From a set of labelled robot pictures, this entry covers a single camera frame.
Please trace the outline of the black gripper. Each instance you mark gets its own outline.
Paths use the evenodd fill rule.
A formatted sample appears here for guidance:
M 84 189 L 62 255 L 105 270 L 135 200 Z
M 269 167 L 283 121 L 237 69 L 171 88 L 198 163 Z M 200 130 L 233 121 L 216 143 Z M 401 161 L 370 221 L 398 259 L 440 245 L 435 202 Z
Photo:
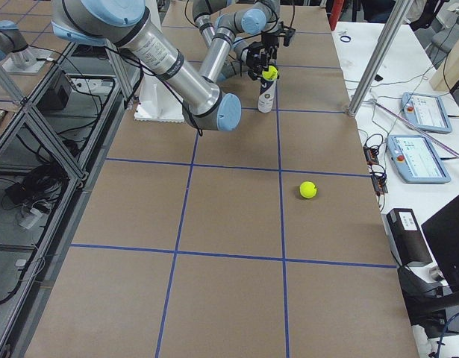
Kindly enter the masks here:
M 263 51 L 265 54 L 270 56 L 270 64 L 277 68 L 277 57 L 279 47 L 279 34 L 277 31 L 274 32 L 262 32 L 261 42 L 263 45 Z
M 262 52 L 259 57 L 248 57 L 246 55 L 248 76 L 253 81 L 260 81 L 263 78 L 262 72 L 269 70 L 269 55 Z

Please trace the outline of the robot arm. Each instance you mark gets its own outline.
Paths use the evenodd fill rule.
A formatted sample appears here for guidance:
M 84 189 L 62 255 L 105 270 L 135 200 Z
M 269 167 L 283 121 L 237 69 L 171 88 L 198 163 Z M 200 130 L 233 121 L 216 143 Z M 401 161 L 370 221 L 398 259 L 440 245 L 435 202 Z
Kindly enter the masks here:
M 229 4 L 229 1 L 193 2 L 193 21 L 208 47 L 199 73 L 214 83 L 225 69 L 226 58 L 231 51 L 236 52 L 241 64 L 247 63 L 249 44 L 237 35 L 259 35 L 272 17 L 272 6 L 258 1 L 245 10 L 223 14 L 213 22 L 211 15 Z
M 216 80 L 236 35 L 273 33 L 279 14 L 279 1 L 256 1 L 221 16 L 200 69 L 154 25 L 144 1 L 53 1 L 51 23 L 54 34 L 69 42 L 111 42 L 129 50 L 182 97 L 184 120 L 196 130 L 232 131 L 240 123 L 240 99 L 223 92 Z

